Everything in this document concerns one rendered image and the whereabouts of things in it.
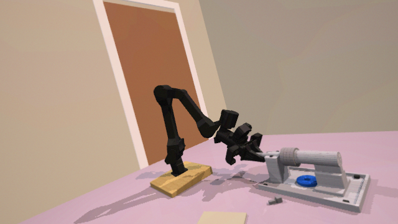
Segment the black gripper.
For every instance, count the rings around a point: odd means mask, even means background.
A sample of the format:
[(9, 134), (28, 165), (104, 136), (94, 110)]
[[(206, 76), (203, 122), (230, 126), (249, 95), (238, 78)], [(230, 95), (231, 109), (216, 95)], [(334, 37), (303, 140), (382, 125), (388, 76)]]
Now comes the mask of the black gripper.
[(226, 151), (226, 162), (229, 165), (233, 165), (236, 162), (236, 159), (233, 158), (234, 156), (239, 155), (241, 158), (240, 160), (245, 161), (258, 161), (258, 162), (265, 162), (265, 157), (261, 157), (257, 152), (262, 152), (259, 149), (262, 134), (256, 133), (250, 137), (248, 140), (247, 137), (241, 138), (238, 140), (238, 144), (236, 144), (232, 140), (233, 132), (229, 133), (226, 137), (225, 144), (227, 145)]

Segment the blue ring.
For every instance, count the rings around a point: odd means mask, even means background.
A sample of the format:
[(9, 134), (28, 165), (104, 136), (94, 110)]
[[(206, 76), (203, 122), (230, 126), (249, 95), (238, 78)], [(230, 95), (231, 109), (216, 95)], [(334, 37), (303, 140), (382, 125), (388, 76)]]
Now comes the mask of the blue ring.
[(317, 186), (317, 180), (314, 175), (301, 175), (297, 177), (297, 183), (302, 187), (315, 187)]

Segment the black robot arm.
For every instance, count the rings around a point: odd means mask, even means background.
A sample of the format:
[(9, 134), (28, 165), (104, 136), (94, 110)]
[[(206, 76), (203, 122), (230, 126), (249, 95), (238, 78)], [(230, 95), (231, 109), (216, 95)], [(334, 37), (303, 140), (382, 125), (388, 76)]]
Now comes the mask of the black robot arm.
[[(220, 126), (219, 130), (216, 132), (216, 136), (214, 137), (215, 144), (219, 142), (223, 142), (225, 144), (227, 135), (232, 132), (229, 129), (235, 127), (239, 116), (239, 113), (235, 111), (222, 109), (220, 120), (212, 122), (210, 118), (206, 117), (201, 112), (186, 90), (172, 88), (169, 85), (156, 86), (154, 89), (154, 96), (162, 108), (168, 136), (167, 157), (165, 158), (165, 163), (171, 165), (173, 171), (171, 174), (174, 176), (178, 176), (186, 172), (188, 169), (185, 168), (181, 158), (186, 145), (184, 143), (184, 138), (180, 138), (178, 135), (174, 111), (172, 108), (173, 98), (179, 99), (182, 105), (184, 105), (195, 120), (198, 130), (204, 138), (211, 138)], [(238, 144), (238, 140), (241, 138), (248, 138), (247, 135), (251, 129), (252, 126), (248, 123), (240, 125), (233, 133), (232, 140)]]

